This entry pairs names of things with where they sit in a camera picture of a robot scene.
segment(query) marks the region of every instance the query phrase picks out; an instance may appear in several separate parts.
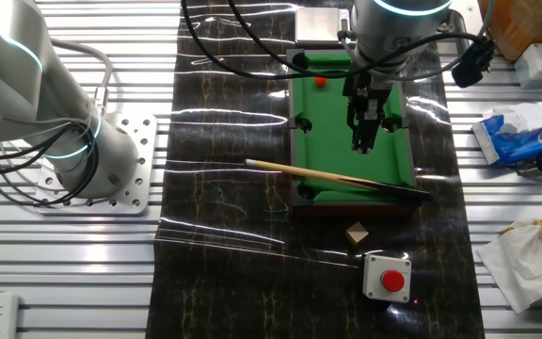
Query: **emergency stop button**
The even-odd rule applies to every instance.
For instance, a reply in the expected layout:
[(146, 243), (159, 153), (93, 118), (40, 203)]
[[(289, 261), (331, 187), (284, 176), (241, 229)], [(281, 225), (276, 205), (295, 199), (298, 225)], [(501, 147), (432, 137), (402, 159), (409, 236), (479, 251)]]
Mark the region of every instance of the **emergency stop button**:
[(405, 286), (405, 277), (397, 270), (387, 270), (380, 277), (382, 286), (391, 292), (398, 292)]

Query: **pool cue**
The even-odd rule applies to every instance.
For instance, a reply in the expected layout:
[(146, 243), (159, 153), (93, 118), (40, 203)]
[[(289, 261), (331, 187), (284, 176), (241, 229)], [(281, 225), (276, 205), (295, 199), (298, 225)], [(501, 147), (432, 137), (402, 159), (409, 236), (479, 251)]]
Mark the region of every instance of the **pool cue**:
[(400, 187), (390, 184), (383, 184), (371, 180), (366, 179), (360, 179), (360, 178), (354, 178), (349, 177), (346, 175), (340, 175), (340, 174), (334, 174), (334, 173), (328, 173), (323, 172), (320, 170), (313, 170), (313, 169), (302, 169), (294, 166), (288, 166), (288, 165), (280, 165), (280, 164), (274, 164), (269, 163), (266, 161), (260, 161), (260, 160), (252, 160), (252, 159), (246, 159), (246, 165), (256, 167), (259, 169), (264, 170), (279, 170), (284, 173), (312, 178), (312, 179), (319, 179), (319, 180), (325, 180), (327, 182), (336, 183), (336, 184), (342, 184), (346, 186), (352, 186), (352, 187), (358, 187), (358, 188), (365, 188), (370, 189), (377, 192), (383, 192), (383, 193), (389, 193), (393, 195), (397, 195), (403, 198), (408, 199), (414, 199), (419, 201), (431, 201), (434, 199), (432, 197), (432, 194), (420, 190), (417, 188), (411, 188), (411, 187)]

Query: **white button base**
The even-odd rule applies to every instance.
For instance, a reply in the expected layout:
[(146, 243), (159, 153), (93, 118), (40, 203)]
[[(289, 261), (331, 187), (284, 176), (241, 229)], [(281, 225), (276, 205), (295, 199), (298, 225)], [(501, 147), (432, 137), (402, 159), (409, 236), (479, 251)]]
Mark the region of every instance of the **white button base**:
[[(384, 288), (381, 281), (382, 273), (397, 270), (403, 274), (405, 285), (398, 292)], [(365, 257), (365, 273), (363, 278), (363, 294), (369, 299), (392, 302), (408, 302), (411, 286), (411, 262), (405, 259), (367, 255)]]

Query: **cardboard box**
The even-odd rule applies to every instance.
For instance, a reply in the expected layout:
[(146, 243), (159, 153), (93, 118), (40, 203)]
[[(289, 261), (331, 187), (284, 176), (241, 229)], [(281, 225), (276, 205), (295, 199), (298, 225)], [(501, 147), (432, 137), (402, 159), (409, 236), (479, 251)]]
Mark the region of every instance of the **cardboard box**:
[[(488, 0), (479, 0), (483, 17)], [(542, 0), (496, 0), (488, 31), (503, 56), (515, 61), (531, 43), (542, 42)]]

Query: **green felt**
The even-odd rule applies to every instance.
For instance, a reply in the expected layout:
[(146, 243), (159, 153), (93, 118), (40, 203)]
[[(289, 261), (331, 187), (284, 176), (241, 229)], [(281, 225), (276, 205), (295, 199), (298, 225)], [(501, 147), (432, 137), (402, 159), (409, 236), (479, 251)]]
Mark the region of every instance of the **green felt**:
[[(311, 71), (348, 71), (347, 54), (306, 55)], [(300, 168), (374, 180), (382, 183), (412, 186), (408, 139), (405, 131), (387, 133), (379, 129), (374, 149), (369, 154), (351, 150), (352, 131), (346, 125), (348, 99), (342, 96), (344, 79), (328, 79), (318, 87), (313, 78), (295, 79), (293, 98), (295, 118), (308, 119), (312, 129), (305, 134), (295, 130), (296, 165)], [(387, 117), (401, 116), (398, 88), (385, 105)], [(370, 190), (304, 178), (300, 185), (311, 187), (316, 202), (398, 201), (393, 196)]]

